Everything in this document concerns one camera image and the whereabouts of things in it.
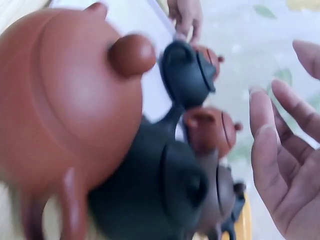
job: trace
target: teapot handle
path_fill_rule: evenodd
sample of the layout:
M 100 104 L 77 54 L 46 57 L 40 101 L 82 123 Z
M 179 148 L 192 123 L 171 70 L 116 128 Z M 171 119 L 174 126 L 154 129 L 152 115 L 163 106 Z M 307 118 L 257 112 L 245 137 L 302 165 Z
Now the teapot handle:
M 186 59 L 188 62 L 194 62 L 197 60 L 196 52 L 195 50 L 191 47 L 190 44 L 188 44 L 185 41 L 181 40 L 175 40 L 172 43 L 170 43 L 166 49 L 164 50 L 163 59 L 168 59 L 168 57 L 172 56 L 172 50 L 174 49 L 181 49 L 185 52 Z

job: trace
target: teapot lid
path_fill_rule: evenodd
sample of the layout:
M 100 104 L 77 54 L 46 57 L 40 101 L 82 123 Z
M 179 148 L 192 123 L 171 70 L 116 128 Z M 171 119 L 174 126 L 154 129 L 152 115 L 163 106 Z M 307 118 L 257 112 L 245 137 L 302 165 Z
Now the teapot lid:
M 205 85 L 211 93 L 215 93 L 216 88 L 214 85 L 214 77 L 217 73 L 216 67 L 212 65 L 212 63 L 209 62 L 201 52 L 197 52 L 196 58 L 198 60 Z

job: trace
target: small teapot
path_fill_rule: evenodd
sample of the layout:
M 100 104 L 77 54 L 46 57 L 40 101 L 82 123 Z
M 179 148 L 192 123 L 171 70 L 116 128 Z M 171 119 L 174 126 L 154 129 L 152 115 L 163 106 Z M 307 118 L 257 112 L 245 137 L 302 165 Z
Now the small teapot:
M 195 233 L 209 240 L 221 240 L 222 224 L 232 215 L 236 199 L 244 195 L 246 185 L 234 183 L 231 168 L 219 165 L 219 151 L 213 150 L 198 157 L 209 179 L 209 190 L 204 200 L 201 217 L 195 228 L 185 232 L 185 240 L 192 240 Z
M 218 149 L 221 159 L 236 144 L 240 122 L 233 123 L 229 114 L 215 107 L 194 107 L 183 116 L 186 137 L 197 155 L 207 155 Z
M 183 109 L 154 124 L 143 118 L 122 165 L 89 194 L 93 218 L 113 240 L 183 240 L 194 227 L 208 178 L 190 146 L 175 140 Z
M 186 110 L 201 106 L 209 93 L 216 91 L 216 66 L 185 41 L 169 44 L 159 65 L 171 100 Z

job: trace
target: clay teapot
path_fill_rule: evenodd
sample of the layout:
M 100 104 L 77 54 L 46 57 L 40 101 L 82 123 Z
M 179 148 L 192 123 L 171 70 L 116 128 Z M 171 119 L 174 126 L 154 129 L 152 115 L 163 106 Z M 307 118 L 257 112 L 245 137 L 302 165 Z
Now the clay teapot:
M 238 196 L 244 195 L 245 184 L 234 184 L 231 169 L 219 165 L 218 152 L 213 150 L 210 154 L 197 158 L 207 173 L 209 190 L 199 222 L 195 228 L 186 231 L 186 240 L 192 240 L 195 233 L 205 235 L 209 240 L 221 240 L 222 223 L 231 216 Z
M 208 179 L 190 146 L 175 140 L 180 113 L 143 121 L 122 165 L 89 194 L 93 219 L 108 238 L 183 240 L 198 222 Z
M 201 106 L 209 93 L 216 91 L 216 66 L 185 41 L 169 44 L 159 65 L 171 100 L 186 110 Z
M 230 115 L 215 107 L 194 107 L 183 116 L 189 144 L 197 155 L 208 155 L 218 149 L 221 159 L 236 144 L 241 123 L 234 124 Z
M 239 217 L 241 215 L 241 212 L 246 204 L 246 198 L 245 195 L 241 193 L 241 186 L 238 186 L 238 192 L 239 194 L 235 198 L 235 203 L 233 206 L 233 210 L 231 215 L 228 217 L 226 221 L 221 225 L 221 232 L 222 233 L 228 233 L 229 240 L 236 240 L 237 234 L 235 231 L 235 224 L 239 220 Z
M 0 171 L 22 193 L 27 240 L 44 239 L 51 195 L 63 240 L 84 240 L 87 193 L 123 161 L 141 123 L 142 75 L 156 63 L 142 35 L 120 37 L 107 8 L 42 9 L 0 37 Z
M 225 62 L 225 58 L 221 55 L 217 56 L 216 53 L 206 46 L 202 45 L 195 45 L 193 48 L 199 52 L 202 53 L 204 58 L 210 62 L 213 66 L 215 66 L 215 75 L 213 76 L 212 81 L 215 82 L 217 80 L 217 77 L 220 74 L 220 64 Z

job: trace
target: white surface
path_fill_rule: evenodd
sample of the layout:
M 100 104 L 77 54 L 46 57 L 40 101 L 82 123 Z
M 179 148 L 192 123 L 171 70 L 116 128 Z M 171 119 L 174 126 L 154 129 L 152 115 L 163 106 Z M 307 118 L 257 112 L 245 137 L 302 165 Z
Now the white surface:
M 95 0 L 54 0 L 52 8 L 83 10 Z M 121 35 L 141 33 L 153 42 L 157 57 L 170 44 L 175 28 L 162 11 L 156 0 L 101 0 L 108 8 L 106 21 L 112 24 Z M 155 122 L 170 109 L 172 102 L 163 85 L 158 64 L 142 79 L 143 113 Z M 176 138 L 183 139 L 181 126 L 178 125 Z

